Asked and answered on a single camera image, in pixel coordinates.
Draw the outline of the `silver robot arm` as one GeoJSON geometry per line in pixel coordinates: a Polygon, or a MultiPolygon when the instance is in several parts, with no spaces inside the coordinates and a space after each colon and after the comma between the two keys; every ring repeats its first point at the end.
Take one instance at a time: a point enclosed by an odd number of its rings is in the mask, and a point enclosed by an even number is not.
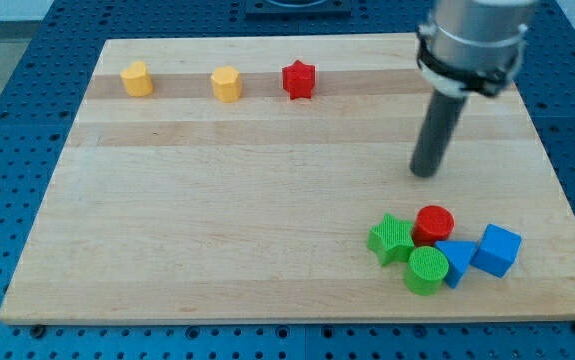
{"type": "Polygon", "coordinates": [[[438,92],[496,97],[518,74],[537,0],[437,0],[417,29],[417,64],[438,92]]]}

